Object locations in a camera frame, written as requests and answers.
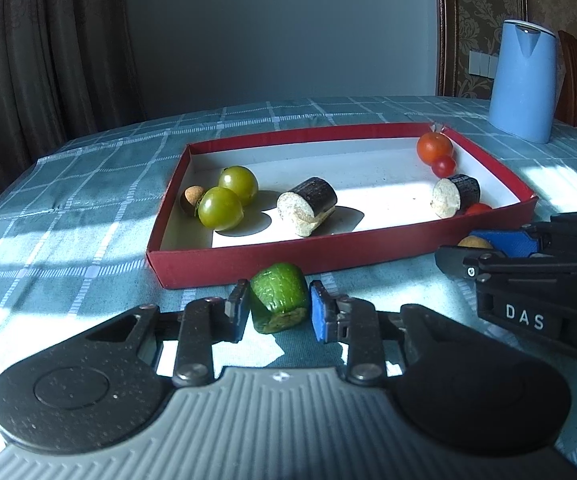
gray ridged plate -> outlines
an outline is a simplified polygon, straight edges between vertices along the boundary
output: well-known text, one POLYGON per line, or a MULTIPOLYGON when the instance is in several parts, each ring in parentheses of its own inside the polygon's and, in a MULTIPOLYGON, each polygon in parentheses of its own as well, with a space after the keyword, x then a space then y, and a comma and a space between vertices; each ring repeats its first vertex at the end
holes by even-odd
POLYGON ((472 458, 410 428, 387 395, 332 368, 226 368, 142 433, 76 456, 0 453, 0 480, 577 479, 555 450, 472 458))

red cherry tomato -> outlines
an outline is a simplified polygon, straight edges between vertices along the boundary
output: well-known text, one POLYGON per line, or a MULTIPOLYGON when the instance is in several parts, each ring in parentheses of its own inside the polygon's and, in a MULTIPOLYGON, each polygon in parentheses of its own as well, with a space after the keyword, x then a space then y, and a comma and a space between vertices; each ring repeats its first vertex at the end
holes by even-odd
POLYGON ((438 178, 446 178, 451 176, 455 173, 455 169, 457 168, 457 164, 455 160, 448 155, 440 155, 438 158, 435 159, 431 169, 435 176, 438 178))
POLYGON ((473 204, 466 210, 465 215, 476 215, 478 213, 485 213, 493 209, 491 206, 478 202, 477 204, 473 204))
POLYGON ((453 155, 453 143, 446 135, 428 132, 417 141, 417 156, 424 164, 431 166, 441 155, 453 155))

green tomato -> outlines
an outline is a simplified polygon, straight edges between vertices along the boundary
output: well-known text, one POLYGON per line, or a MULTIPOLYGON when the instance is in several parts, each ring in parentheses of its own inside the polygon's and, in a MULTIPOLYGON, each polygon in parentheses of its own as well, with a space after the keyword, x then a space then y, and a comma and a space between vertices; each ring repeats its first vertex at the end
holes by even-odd
POLYGON ((242 221, 244 210, 233 191, 225 187, 212 187, 198 205, 198 216, 204 227, 213 231, 226 231, 242 221))
POLYGON ((258 185, 252 171, 243 166, 231 166, 222 171, 219 176, 219 187, 225 187, 235 192, 242 205, 249 205, 257 196, 258 185))

green cucumber piece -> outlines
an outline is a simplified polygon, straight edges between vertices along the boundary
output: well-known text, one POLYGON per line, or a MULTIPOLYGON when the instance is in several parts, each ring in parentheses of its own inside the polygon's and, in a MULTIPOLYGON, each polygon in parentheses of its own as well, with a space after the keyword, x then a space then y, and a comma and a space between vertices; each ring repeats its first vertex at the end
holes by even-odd
POLYGON ((262 334, 287 330, 305 320, 310 296, 307 280, 293 264, 274 264, 251 279, 253 327, 262 334))

gray wall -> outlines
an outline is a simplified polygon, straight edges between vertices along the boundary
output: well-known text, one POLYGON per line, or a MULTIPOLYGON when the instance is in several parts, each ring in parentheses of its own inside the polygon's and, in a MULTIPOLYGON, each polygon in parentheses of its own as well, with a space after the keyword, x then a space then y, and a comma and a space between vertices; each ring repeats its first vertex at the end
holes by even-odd
POLYGON ((126 14, 150 118, 435 94, 436 0, 126 0, 126 14))

